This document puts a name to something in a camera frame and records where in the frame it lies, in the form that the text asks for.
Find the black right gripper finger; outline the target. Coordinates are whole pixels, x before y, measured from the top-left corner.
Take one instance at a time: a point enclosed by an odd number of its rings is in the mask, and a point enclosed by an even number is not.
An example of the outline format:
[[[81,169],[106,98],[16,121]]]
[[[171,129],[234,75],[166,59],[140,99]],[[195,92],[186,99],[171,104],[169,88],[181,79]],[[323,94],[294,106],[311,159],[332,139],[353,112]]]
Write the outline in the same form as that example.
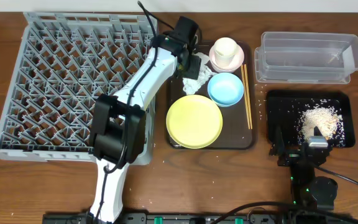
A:
[[[281,156],[285,152],[285,144],[282,137],[282,130],[280,126],[275,128],[274,139],[272,147],[270,148],[270,156]]]
[[[313,128],[313,135],[308,137],[309,147],[328,147],[326,138],[321,134],[317,126]]]

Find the white paper napkin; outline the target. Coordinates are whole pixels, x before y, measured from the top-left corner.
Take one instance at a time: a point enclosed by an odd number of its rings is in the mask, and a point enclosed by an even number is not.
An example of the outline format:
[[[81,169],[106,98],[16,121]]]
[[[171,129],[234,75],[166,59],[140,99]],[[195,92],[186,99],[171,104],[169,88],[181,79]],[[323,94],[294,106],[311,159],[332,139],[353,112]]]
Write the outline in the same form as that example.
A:
[[[194,95],[212,76],[216,74],[206,64],[209,62],[209,57],[201,52],[196,53],[201,59],[200,72],[196,80],[190,78],[183,78],[183,91],[186,95]]]

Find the light blue plastic bowl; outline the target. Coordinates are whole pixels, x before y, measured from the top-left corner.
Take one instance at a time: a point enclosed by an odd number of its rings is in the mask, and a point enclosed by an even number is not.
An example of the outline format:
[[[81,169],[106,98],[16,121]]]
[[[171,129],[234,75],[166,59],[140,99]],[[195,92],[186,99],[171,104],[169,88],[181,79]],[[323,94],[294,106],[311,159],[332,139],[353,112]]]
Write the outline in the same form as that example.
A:
[[[232,73],[218,73],[208,82],[209,97],[220,107],[230,107],[244,96],[242,80]]]

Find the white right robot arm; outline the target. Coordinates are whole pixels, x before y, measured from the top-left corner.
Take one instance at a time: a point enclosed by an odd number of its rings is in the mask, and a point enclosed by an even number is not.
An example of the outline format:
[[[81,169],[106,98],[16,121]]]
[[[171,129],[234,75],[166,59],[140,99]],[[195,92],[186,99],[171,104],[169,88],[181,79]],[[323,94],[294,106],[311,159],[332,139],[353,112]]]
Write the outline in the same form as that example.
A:
[[[317,176],[315,169],[326,162],[332,151],[318,127],[298,148],[286,146],[280,126],[275,127],[273,144],[269,152],[277,156],[279,166],[289,167],[291,173],[291,196],[296,205],[320,210],[334,210],[338,185],[335,180]]]

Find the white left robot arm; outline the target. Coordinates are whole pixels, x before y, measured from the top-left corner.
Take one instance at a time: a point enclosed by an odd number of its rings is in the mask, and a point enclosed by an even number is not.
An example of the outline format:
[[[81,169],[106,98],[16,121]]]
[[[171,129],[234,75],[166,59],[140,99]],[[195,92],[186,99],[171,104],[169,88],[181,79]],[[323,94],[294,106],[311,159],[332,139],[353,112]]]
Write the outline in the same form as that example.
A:
[[[201,59],[193,55],[198,30],[195,21],[180,17],[173,30],[152,39],[147,58],[125,86],[96,99],[89,143],[98,181],[87,223],[114,223],[119,217],[127,169],[144,151],[150,102],[170,77],[199,76]]]

